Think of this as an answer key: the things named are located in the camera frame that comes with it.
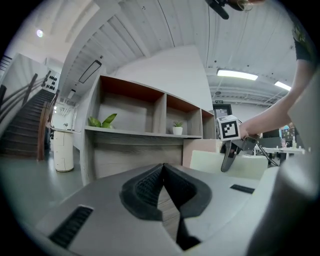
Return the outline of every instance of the gray floor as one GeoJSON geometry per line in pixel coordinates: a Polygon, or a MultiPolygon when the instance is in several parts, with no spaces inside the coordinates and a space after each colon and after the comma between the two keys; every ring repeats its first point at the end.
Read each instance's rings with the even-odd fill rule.
{"type": "Polygon", "coordinates": [[[57,172],[53,152],[46,160],[0,157],[0,180],[17,218],[34,226],[52,207],[83,187],[79,152],[74,170],[57,172]]]}

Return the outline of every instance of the ceiling light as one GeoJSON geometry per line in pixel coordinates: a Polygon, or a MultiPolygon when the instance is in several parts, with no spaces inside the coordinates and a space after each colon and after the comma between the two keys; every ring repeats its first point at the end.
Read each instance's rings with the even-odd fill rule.
{"type": "Polygon", "coordinates": [[[101,65],[100,61],[95,60],[80,77],[79,82],[84,84],[85,81],[87,81],[87,79],[101,67],[101,65]]]}
{"type": "Polygon", "coordinates": [[[76,91],[72,89],[72,90],[70,91],[70,93],[69,93],[69,95],[68,95],[67,98],[68,98],[68,99],[71,99],[72,96],[73,96],[75,93],[76,93],[76,91]]]}
{"type": "Polygon", "coordinates": [[[281,88],[283,88],[283,89],[285,89],[285,90],[288,90],[288,91],[290,91],[291,90],[291,87],[290,86],[288,86],[288,85],[286,85],[286,84],[284,84],[284,83],[282,83],[282,82],[276,82],[275,84],[274,84],[275,86],[279,86],[279,87],[281,87],[281,88]]]}
{"type": "Polygon", "coordinates": [[[248,74],[239,71],[232,71],[232,70],[225,70],[225,69],[218,69],[217,73],[218,77],[232,77],[232,78],[244,78],[255,81],[258,76],[255,74],[248,74]]]}
{"type": "Polygon", "coordinates": [[[43,32],[41,29],[38,29],[38,30],[36,31],[36,35],[37,35],[38,37],[42,38],[42,37],[44,36],[44,32],[43,32]]]}

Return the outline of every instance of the potted plant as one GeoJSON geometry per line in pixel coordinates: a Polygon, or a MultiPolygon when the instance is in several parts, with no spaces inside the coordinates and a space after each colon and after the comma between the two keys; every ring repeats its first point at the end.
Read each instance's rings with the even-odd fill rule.
{"type": "Polygon", "coordinates": [[[115,117],[117,116],[116,113],[109,115],[101,124],[101,122],[90,116],[88,118],[88,123],[90,126],[94,126],[94,127],[101,127],[101,128],[108,128],[108,129],[114,129],[113,125],[111,125],[111,122],[115,119],[115,117]]]}
{"type": "Polygon", "coordinates": [[[184,124],[183,122],[173,122],[172,131],[174,135],[182,135],[183,124],[184,124]]]}

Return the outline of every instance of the white cylinder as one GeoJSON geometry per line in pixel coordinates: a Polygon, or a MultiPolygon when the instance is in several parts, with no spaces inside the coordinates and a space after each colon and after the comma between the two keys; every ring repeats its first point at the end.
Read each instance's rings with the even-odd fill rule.
{"type": "Polygon", "coordinates": [[[172,127],[172,131],[174,135],[182,135],[182,127],[172,127]]]}
{"type": "Polygon", "coordinates": [[[53,138],[54,167],[58,172],[69,172],[74,169],[73,134],[54,131],[53,138]]]}

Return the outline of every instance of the white flower pot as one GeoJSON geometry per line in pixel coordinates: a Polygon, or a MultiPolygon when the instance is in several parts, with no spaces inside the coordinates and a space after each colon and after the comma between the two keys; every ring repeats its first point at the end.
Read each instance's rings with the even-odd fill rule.
{"type": "Polygon", "coordinates": [[[172,127],[172,131],[174,135],[182,135],[182,127],[172,127]]]}

